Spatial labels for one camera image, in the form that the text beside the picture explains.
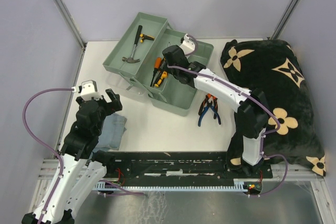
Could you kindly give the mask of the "blue handled pliers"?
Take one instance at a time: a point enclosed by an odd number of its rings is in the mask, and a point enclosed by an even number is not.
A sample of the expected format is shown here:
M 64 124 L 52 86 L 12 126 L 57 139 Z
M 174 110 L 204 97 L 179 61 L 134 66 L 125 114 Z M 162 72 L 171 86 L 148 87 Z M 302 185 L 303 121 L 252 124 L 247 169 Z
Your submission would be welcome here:
M 219 116 L 217 110 L 215 109 L 215 106 L 212 105 L 212 103 L 207 102 L 206 107 L 204 107 L 204 108 L 202 109 L 201 114 L 200 114 L 200 116 L 199 116 L 198 123 L 197 123 L 197 126 L 198 126 L 198 127 L 201 127 L 202 119 L 203 119 L 204 115 L 207 113 L 207 111 L 208 111 L 209 109 L 211 109 L 211 110 L 213 111 L 214 116 L 215 116 L 216 119 L 218 120 L 218 124 L 219 124 L 219 125 L 222 124 L 222 122 L 221 122 L 221 118 L 220 118 L 220 116 Z

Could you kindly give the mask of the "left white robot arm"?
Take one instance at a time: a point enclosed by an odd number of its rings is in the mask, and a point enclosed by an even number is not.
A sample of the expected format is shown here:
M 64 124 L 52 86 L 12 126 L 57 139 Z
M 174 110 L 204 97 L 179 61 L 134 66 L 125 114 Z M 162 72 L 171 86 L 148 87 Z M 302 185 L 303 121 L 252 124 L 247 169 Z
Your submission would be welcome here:
M 79 109 L 60 152 L 54 154 L 58 166 L 38 207 L 22 218 L 22 223 L 74 223 L 76 213 L 94 185 L 112 176 L 116 164 L 107 152 L 94 148 L 99 142 L 106 117 L 122 110 L 120 96 L 106 90 L 110 101 L 94 87 L 71 88 L 78 92 Z

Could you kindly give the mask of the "small yellow black screwdriver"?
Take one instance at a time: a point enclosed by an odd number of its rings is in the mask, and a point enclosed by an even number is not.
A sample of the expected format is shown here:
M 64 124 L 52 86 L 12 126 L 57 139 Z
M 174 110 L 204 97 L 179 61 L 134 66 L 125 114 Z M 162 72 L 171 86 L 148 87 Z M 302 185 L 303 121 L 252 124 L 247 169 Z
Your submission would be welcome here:
M 163 81 L 164 81 L 165 77 L 162 77 L 162 76 L 158 76 L 154 82 L 154 87 L 159 87 Z

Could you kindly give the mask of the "orange handled screwdriver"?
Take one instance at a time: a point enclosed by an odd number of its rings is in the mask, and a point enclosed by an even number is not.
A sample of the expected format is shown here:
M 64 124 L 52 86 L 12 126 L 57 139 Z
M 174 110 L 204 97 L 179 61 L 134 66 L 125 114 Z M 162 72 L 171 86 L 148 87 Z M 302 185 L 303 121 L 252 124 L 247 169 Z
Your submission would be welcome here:
M 153 81 L 154 81 L 155 75 L 157 74 L 157 72 L 159 70 L 159 67 L 161 65 L 161 61 L 162 61 L 161 57 L 157 57 L 156 60 L 155 60 L 154 70 L 153 70 L 153 76 L 152 76 L 152 80 L 151 80 L 150 86 L 153 86 Z

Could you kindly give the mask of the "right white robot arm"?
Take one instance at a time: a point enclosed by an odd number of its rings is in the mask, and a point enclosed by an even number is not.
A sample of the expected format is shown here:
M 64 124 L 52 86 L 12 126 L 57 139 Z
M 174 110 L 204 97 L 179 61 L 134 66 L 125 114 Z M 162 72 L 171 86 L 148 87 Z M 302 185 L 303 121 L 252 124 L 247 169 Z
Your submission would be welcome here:
M 167 62 L 165 70 L 180 83 L 209 93 L 234 110 L 236 131 L 243 136 L 241 172 L 246 177 L 258 174 L 262 160 L 261 138 L 266 133 L 269 119 L 263 92 L 241 88 L 220 78 L 205 65 L 189 62 L 177 45 L 165 48 L 162 54 Z

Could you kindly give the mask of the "orange black nut driver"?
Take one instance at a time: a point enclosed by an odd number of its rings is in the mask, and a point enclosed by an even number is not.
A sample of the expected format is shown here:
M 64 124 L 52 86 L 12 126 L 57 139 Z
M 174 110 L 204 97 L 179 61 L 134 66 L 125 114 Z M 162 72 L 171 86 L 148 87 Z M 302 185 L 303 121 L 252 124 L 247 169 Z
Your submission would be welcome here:
M 153 82 L 153 86 L 154 87 L 158 88 L 163 83 L 164 79 L 167 78 L 168 74 L 167 74 L 167 72 L 164 69 L 165 66 L 166 66 L 166 60 L 163 59 L 161 61 L 160 66 L 159 66 L 158 72 L 157 72 L 157 74 L 156 74 L 156 76 L 154 78 L 154 82 Z

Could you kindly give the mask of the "black handled claw hammer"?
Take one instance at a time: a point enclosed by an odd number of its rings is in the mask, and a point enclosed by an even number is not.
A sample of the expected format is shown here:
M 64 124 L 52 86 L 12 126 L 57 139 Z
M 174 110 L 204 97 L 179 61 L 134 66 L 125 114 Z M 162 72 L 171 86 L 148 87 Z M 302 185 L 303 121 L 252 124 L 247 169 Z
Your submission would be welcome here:
M 135 51 L 136 48 L 138 46 L 138 42 L 139 42 L 139 38 L 141 35 L 141 31 L 142 31 L 142 25 L 139 25 L 136 31 L 136 35 L 135 35 L 135 40 L 134 40 L 134 44 L 133 44 L 133 49 L 131 52 L 131 55 L 129 57 L 123 57 L 122 61 L 123 62 L 127 62 L 127 63 L 138 63 L 140 61 L 140 59 L 135 59 L 134 55 L 135 55 Z

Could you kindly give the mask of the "green plastic tool box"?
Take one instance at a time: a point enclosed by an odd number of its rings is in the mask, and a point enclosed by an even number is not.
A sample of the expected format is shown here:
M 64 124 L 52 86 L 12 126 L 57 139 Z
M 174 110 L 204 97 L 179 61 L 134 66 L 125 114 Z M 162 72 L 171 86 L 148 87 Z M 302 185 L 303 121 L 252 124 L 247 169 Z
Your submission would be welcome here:
M 187 33 L 174 30 L 167 18 L 139 12 L 103 66 L 120 75 L 131 88 L 146 92 L 155 107 L 187 116 L 196 90 L 163 70 L 166 63 L 162 52 L 174 45 L 182 46 L 190 62 L 203 65 L 208 65 L 214 49 L 209 43 L 194 42 Z

